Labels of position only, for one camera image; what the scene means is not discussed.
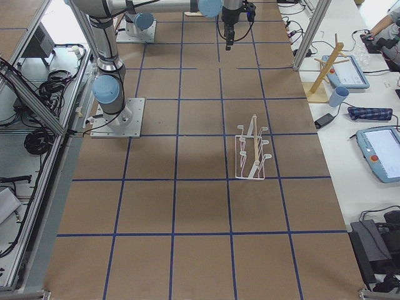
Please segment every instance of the blue cup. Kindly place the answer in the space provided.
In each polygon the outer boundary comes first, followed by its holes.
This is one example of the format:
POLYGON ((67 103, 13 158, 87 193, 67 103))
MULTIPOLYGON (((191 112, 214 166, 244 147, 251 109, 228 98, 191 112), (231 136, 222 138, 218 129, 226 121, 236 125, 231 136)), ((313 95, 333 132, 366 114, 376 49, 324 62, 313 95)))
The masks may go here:
POLYGON ((349 95, 349 90, 345 87, 338 86, 329 98, 329 105, 333 108, 341 104, 349 95))

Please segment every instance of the black cable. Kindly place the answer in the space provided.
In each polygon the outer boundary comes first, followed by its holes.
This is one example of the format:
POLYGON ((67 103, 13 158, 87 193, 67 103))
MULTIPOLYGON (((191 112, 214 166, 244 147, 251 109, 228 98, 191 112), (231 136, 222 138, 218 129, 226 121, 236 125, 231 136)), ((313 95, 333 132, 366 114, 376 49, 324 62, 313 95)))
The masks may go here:
MULTIPOLYGON (((218 34, 219 34, 219 36, 221 37, 221 39, 223 39, 224 41, 226 41, 226 37, 224 37, 222 34, 221 34, 221 30, 220 30, 220 28, 219 28, 219 15, 216 17, 216 25, 217 25, 217 30, 218 30, 218 34)), ((251 30, 251 28, 253 28, 253 24, 254 24, 254 21, 253 22, 249 22, 249 29, 246 31, 246 33, 244 34, 244 36, 242 36, 242 37, 240 37, 239 39, 235 39, 234 40, 234 42, 239 42, 239 41, 241 41, 242 39, 244 39, 246 36, 248 36, 248 34, 250 33, 250 30, 251 30)))
POLYGON ((291 5, 282 5, 282 4, 278 4, 278 6, 280 8, 292 8, 293 6, 295 6, 297 3, 291 4, 291 5))
MULTIPOLYGON (((108 38, 106 29, 103 28, 103 31, 104 31, 104 35, 106 36, 106 39, 107 39, 107 43, 108 43, 109 50, 110 50, 110 55, 113 55, 113 47, 111 47, 111 42, 110 42, 110 40, 109 40, 109 38, 108 38)), ((118 72, 118 68, 117 68, 117 65, 116 65, 115 61, 112 61, 112 63, 114 64, 115 70, 117 71, 117 74, 118 74, 119 81, 121 82, 121 86, 122 86, 122 97, 123 97, 123 99, 124 99, 124 101, 123 101, 122 103, 124 103, 124 102, 125 102, 124 81, 123 81, 123 79, 122 79, 122 77, 121 77, 121 74, 118 72)), ((119 117, 119 115, 122 113, 123 109, 124 109, 124 108, 121 107, 121 109, 120 109, 119 112, 116 114, 116 116, 115 116, 114 118, 112 118, 110 121, 108 121, 108 122, 106 122, 105 124, 103 124, 102 126, 94 127, 94 128, 92 128, 92 129, 88 129, 88 130, 84 131, 84 132, 82 133, 82 137, 85 137, 85 134, 87 134, 87 133, 90 132, 90 131, 103 128, 104 126, 107 126, 108 124, 110 124, 111 122, 113 122, 115 119, 117 119, 117 118, 119 117)))
POLYGON ((123 19, 125 18, 125 15, 122 16, 122 18, 117 22, 117 24, 115 25, 115 34, 118 34, 119 30, 119 26, 121 25, 121 22, 123 21, 123 19))
POLYGON ((333 116, 333 118, 336 118, 336 117, 339 115, 340 107, 342 106, 342 104, 346 104, 346 105, 348 105, 348 106, 351 106, 352 108, 355 108, 354 105, 351 105, 351 104, 349 104, 349 103, 343 101, 343 102, 339 105, 339 108, 337 109, 337 113, 333 116))
POLYGON ((53 142, 53 132, 46 127, 41 127, 26 136, 24 147, 29 154, 42 155, 51 149, 53 142))
POLYGON ((11 117, 9 117, 9 118, 7 118, 7 119, 5 119, 5 120, 0 121, 0 123, 2 123, 2 124, 0 124, 0 127, 8 127, 8 126, 14 124, 14 123, 18 120, 18 117, 19 117, 19 113, 16 112, 16 113, 13 114, 11 117))
POLYGON ((335 49, 335 47, 334 46, 332 46, 331 44, 329 44, 328 42, 326 42, 326 41, 313 41, 312 43, 311 43, 311 45, 313 45, 314 43, 324 43, 324 44, 327 44, 327 45, 329 45, 329 46, 331 46, 332 47, 332 49, 335 49))
POLYGON ((115 14, 110 14, 106 17, 94 17, 94 16, 90 16, 90 18, 93 18, 95 20, 105 20, 105 19, 111 19, 111 18, 115 18, 116 16, 126 13, 128 11, 128 9, 123 9, 122 11, 116 12, 115 14))
POLYGON ((292 14, 282 14, 282 15, 283 15, 283 16, 293 16, 293 15, 295 15, 295 14, 300 14, 300 13, 302 13, 304 10, 306 10, 306 7, 305 7, 305 6, 302 7, 302 10, 301 10, 301 11, 294 12, 294 13, 292 13, 292 14))
POLYGON ((43 161, 40 162, 40 167, 39 167, 39 171, 37 172, 37 178, 35 180, 35 184, 34 184, 34 188, 31 194, 31 197, 29 198, 29 201, 26 205, 26 210, 25 210, 25 214, 24 217, 22 219, 22 221, 19 223, 19 229, 18 229, 18 233, 14 239, 13 242, 9 243, 9 246, 7 247, 7 249, 5 250, 0 250, 0 258, 5 258, 8 254, 10 254, 13 249, 15 248, 15 246, 18 244, 19 238, 21 237, 22 231, 23 231, 23 227, 25 225, 26 219, 28 218, 28 212, 31 208, 32 202, 36 196, 36 192, 38 190, 39 187, 39 180, 41 178, 41 174, 43 173, 43 169, 44 169, 44 165, 46 163, 46 161, 48 160, 49 156, 50 156, 50 151, 47 152, 46 157, 44 158, 43 161))
POLYGON ((356 33, 360 33, 360 32, 364 32, 365 34, 368 34, 368 33, 369 33, 369 30, 368 30, 368 29, 359 29, 359 30, 353 31, 353 33, 351 34, 351 39, 353 40, 352 48, 351 48, 351 50, 342 50, 343 52, 351 52, 351 51, 353 51, 353 50, 356 48, 357 42, 356 42, 356 40, 355 40, 355 38, 354 38, 354 35, 355 35, 356 33))
POLYGON ((142 2, 142 3, 139 3, 139 4, 135 5, 134 8, 138 8, 140 6, 144 6, 144 5, 147 5, 147 4, 155 3, 155 2, 158 2, 158 1, 160 1, 160 0, 151 0, 151 1, 148 1, 148 2, 142 2))

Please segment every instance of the metal bracket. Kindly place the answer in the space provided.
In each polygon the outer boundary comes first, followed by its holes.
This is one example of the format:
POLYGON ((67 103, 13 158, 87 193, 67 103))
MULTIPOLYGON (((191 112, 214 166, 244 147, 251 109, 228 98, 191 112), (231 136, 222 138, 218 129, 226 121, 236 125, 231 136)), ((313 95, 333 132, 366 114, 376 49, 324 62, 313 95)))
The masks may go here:
MULTIPOLYGON (((144 98, 128 98, 126 100, 126 106, 133 112, 133 119, 128 125, 116 131, 115 129, 105 125, 102 128, 95 129, 91 132, 92 138, 140 138, 140 132, 142 128, 143 112, 144 112, 144 98)), ((103 110, 100 106, 97 108, 96 114, 102 114, 103 110)), ((93 128, 100 127, 106 124, 106 121, 101 119, 95 119, 93 122, 93 128)))
MULTIPOLYGON (((154 20, 152 25, 140 32, 137 36, 130 36, 126 31, 119 31, 117 35, 117 43, 121 44, 153 44, 156 35, 157 20, 154 20)), ((126 21, 122 20, 120 28, 126 28, 126 21)))

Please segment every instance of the wire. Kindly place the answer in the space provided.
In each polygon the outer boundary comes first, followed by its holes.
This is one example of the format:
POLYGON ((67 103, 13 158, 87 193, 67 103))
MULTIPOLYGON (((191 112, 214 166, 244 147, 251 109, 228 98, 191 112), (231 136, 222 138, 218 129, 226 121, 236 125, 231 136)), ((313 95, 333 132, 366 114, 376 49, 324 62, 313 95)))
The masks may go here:
POLYGON ((123 21, 125 15, 122 16, 122 18, 117 22, 117 24, 115 25, 115 34, 118 34, 119 32, 119 26, 121 25, 121 22, 123 21))
POLYGON ((327 44, 327 45, 329 45, 329 46, 331 46, 332 47, 332 49, 335 49, 335 47, 334 46, 332 46, 331 44, 329 44, 328 42, 326 42, 326 41, 314 41, 314 42, 312 42, 311 43, 311 45, 313 45, 314 43, 324 43, 324 44, 327 44))
POLYGON ((369 30, 368 29, 360 29, 360 30, 353 31, 353 33, 351 34, 351 39, 353 40, 352 48, 351 48, 351 50, 342 50, 343 52, 351 52, 356 48, 357 42, 356 42, 356 39, 354 38, 354 35, 356 33, 361 33, 361 32, 364 32, 365 34, 368 34, 369 30))
POLYGON ((385 69, 385 70, 378 70, 378 71, 363 71, 364 74, 372 74, 372 73, 380 73, 380 72, 390 72, 390 69, 385 69))
POLYGON ((282 5, 282 4, 278 4, 278 6, 280 8, 292 8, 293 6, 295 6, 297 3, 291 4, 291 5, 282 5))
POLYGON ((293 16, 294 14, 300 14, 300 13, 302 13, 305 9, 306 9, 306 7, 303 6, 301 11, 294 12, 294 13, 292 13, 292 14, 283 14, 283 13, 281 13, 281 14, 282 14, 283 16, 293 16))
POLYGON ((339 115, 340 107, 342 106, 342 104, 346 104, 346 105, 348 105, 348 106, 351 106, 352 108, 355 108, 354 105, 351 105, 351 104, 349 104, 349 103, 343 101, 343 102, 339 105, 339 108, 337 109, 337 113, 333 116, 333 118, 336 118, 336 117, 339 115))
POLYGON ((158 2, 158 1, 160 1, 160 0, 151 0, 151 1, 148 1, 148 2, 142 2, 142 3, 139 3, 139 4, 135 5, 135 6, 134 6, 134 9, 135 9, 135 8, 138 8, 138 7, 140 7, 140 6, 147 5, 147 4, 156 3, 156 2, 158 2))
MULTIPOLYGON (((152 1, 145 2, 145 3, 142 3, 142 5, 144 5, 144 4, 149 4, 149 3, 153 3, 153 2, 152 2, 152 1)), ((110 55, 113 55, 113 47, 111 47, 111 42, 110 42, 110 40, 109 40, 109 38, 108 38, 106 29, 103 28, 103 31, 104 31, 104 35, 106 36, 106 39, 107 39, 107 43, 108 43, 109 50, 110 50, 110 55)), ((116 65, 115 61, 112 61, 112 63, 114 64, 115 70, 117 71, 118 78, 119 78, 119 81, 121 82, 121 86, 122 86, 122 97, 123 97, 123 99, 124 99, 124 101, 122 102, 122 107, 121 107, 121 109, 119 110, 119 112, 116 114, 116 116, 113 117, 110 121, 106 122, 106 123, 103 124, 102 126, 94 127, 94 128, 92 128, 92 129, 88 129, 88 130, 84 131, 84 132, 82 133, 82 137, 85 137, 85 134, 87 134, 87 133, 90 132, 90 131, 93 131, 93 130, 96 130, 96 129, 100 129, 100 128, 103 128, 103 127, 107 126, 108 124, 110 124, 111 122, 113 122, 115 119, 117 119, 117 118, 119 117, 119 115, 122 113, 123 109, 124 109, 124 107, 123 107, 123 106, 124 106, 124 103, 125 103, 124 81, 123 81, 123 79, 122 79, 122 77, 121 77, 121 74, 118 72, 118 68, 117 68, 117 65, 116 65)))
POLYGON ((29 210, 31 208, 32 202, 33 202, 33 200, 34 200, 34 198, 36 196, 36 192, 37 192, 38 187, 39 187, 39 180, 40 180, 41 175, 43 173, 44 165, 45 165, 46 161, 48 160, 48 158, 50 156, 50 153, 51 153, 50 151, 47 152, 46 157, 44 158, 43 161, 40 159, 40 167, 39 167, 39 171, 37 172, 37 177, 36 177, 36 180, 35 180, 34 188, 33 188, 31 197, 29 198, 29 201, 28 201, 28 203, 26 205, 26 210, 25 210, 24 217, 23 217, 22 221, 19 223, 18 233, 17 233, 14 241, 10 242, 9 246, 5 250, 0 250, 0 258, 5 258, 8 254, 10 254, 13 251, 15 246, 18 244, 18 241, 19 241, 19 238, 21 237, 21 234, 22 234, 26 219, 28 218, 28 212, 29 212, 29 210))
POLYGON ((10 120, 11 118, 14 118, 12 121, 9 121, 9 122, 4 123, 4 124, 0 124, 0 127, 8 127, 8 126, 14 124, 14 123, 18 120, 18 116, 19 116, 19 114, 18 114, 18 113, 15 113, 15 114, 13 114, 11 117, 9 117, 9 118, 7 118, 7 119, 5 119, 5 120, 0 121, 0 123, 3 123, 3 122, 6 122, 6 121, 10 120))

